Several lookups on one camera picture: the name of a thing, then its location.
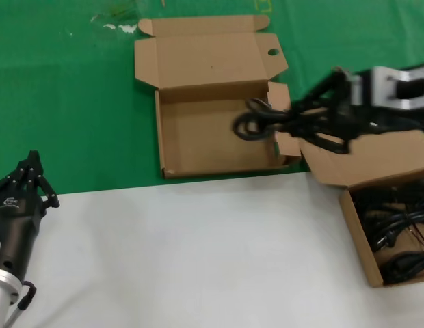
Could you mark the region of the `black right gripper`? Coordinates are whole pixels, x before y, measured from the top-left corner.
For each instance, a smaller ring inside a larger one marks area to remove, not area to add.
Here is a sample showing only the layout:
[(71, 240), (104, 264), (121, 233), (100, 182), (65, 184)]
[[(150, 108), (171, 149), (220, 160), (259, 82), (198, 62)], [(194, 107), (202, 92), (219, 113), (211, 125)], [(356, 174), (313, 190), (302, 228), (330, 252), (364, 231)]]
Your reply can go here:
[(352, 104), (352, 84), (342, 68), (334, 68), (293, 102), (293, 109), (300, 113), (320, 108), (317, 126), (292, 128), (289, 134), (329, 152), (349, 154), (351, 139), (363, 134), (367, 123), (359, 113), (362, 107)]

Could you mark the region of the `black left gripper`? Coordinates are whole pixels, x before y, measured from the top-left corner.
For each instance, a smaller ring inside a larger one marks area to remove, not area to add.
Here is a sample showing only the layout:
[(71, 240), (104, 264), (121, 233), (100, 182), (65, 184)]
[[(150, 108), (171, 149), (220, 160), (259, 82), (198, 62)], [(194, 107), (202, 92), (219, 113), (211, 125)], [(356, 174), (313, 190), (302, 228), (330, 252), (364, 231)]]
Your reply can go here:
[[(29, 174), (31, 188), (19, 189)], [(38, 194), (41, 190), (46, 200)], [(0, 269), (26, 273), (42, 218), (59, 208), (57, 193), (44, 177), (37, 150), (31, 150), (16, 169), (0, 180)]]

